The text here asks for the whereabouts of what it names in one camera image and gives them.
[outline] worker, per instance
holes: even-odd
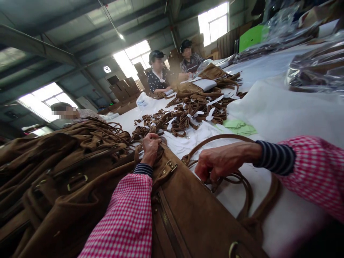
[[[180,62],[180,71],[182,73],[195,73],[200,64],[205,61],[197,53],[192,53],[192,42],[184,40],[180,46],[180,53],[184,59]]]
[[[147,74],[147,78],[149,88],[154,94],[169,91],[172,81],[177,79],[177,75],[164,66],[163,59],[164,53],[159,50],[154,50],[149,54],[149,64],[152,66],[152,71]],[[187,79],[187,74],[178,74],[179,81]]]
[[[75,124],[81,121],[88,121],[86,117],[94,117],[106,123],[106,121],[100,117],[97,113],[90,109],[76,109],[72,105],[65,102],[58,102],[52,104],[51,111],[53,115],[59,115],[60,118],[70,119],[71,124]]]
[[[141,163],[117,185],[105,216],[79,257],[151,256],[151,176],[159,143],[157,134],[149,133],[143,139]],[[195,173],[204,182],[208,178],[216,182],[244,163],[269,169],[290,191],[344,223],[343,149],[314,136],[298,136],[279,144],[238,142],[203,150]]]

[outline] pink gingham sleeve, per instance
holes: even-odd
[[[148,174],[125,176],[79,257],[150,257],[151,190],[152,179]]]
[[[277,175],[284,186],[344,223],[344,150],[314,136],[280,142],[295,152],[293,172]]]

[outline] pile of straps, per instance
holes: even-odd
[[[202,121],[222,124],[227,119],[227,105],[236,99],[242,99],[245,95],[246,92],[238,92],[236,97],[225,97],[217,87],[211,93],[177,93],[166,106],[168,108],[177,104],[174,110],[160,109],[153,115],[144,115],[142,119],[134,121],[137,127],[132,133],[132,139],[139,140],[148,133],[163,135],[164,131],[171,132],[175,137],[188,138],[186,129],[191,126],[197,130],[198,123]]]

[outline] hat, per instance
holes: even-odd
[[[184,50],[188,47],[192,47],[192,41],[191,40],[184,40],[182,44],[180,45],[180,53],[184,53]]]
[[[149,54],[149,65],[152,65],[152,62],[155,61],[156,58],[163,59],[164,53],[159,50],[154,50]]]

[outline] window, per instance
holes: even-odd
[[[147,40],[144,40],[132,47],[114,54],[114,58],[127,78],[133,77],[134,80],[138,80],[134,64],[141,63],[144,69],[149,68],[150,65],[148,62],[149,53],[151,51],[150,49],[151,48],[149,47]]]
[[[48,122],[58,119],[51,112],[52,104],[65,102],[78,107],[55,82],[21,97],[18,102]]]
[[[198,16],[204,46],[216,41],[228,31],[228,3],[224,3]]]

